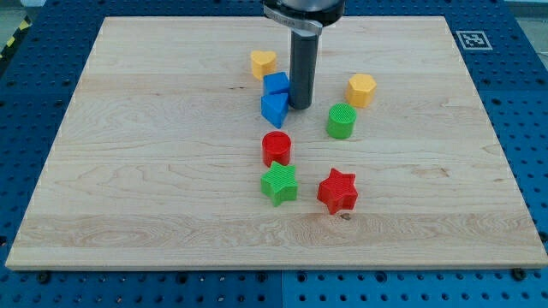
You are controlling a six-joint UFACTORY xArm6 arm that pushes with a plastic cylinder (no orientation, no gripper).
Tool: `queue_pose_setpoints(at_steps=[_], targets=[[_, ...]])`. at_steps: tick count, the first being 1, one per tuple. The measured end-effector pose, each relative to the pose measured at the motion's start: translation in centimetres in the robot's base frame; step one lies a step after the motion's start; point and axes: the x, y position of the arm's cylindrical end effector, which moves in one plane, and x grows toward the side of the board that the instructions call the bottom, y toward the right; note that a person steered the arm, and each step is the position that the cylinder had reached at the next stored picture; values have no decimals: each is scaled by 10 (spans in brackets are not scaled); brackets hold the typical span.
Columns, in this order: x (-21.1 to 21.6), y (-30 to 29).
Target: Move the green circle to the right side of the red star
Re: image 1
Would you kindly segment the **robot arm flange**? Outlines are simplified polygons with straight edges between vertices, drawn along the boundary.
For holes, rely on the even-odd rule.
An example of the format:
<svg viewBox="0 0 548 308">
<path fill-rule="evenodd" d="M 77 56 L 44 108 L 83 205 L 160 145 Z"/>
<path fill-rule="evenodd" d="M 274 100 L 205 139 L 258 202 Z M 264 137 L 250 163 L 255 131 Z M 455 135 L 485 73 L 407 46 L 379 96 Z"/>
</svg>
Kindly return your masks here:
<svg viewBox="0 0 548 308">
<path fill-rule="evenodd" d="M 263 0 L 264 16 L 293 31 L 319 36 L 344 14 L 344 0 Z"/>
</svg>

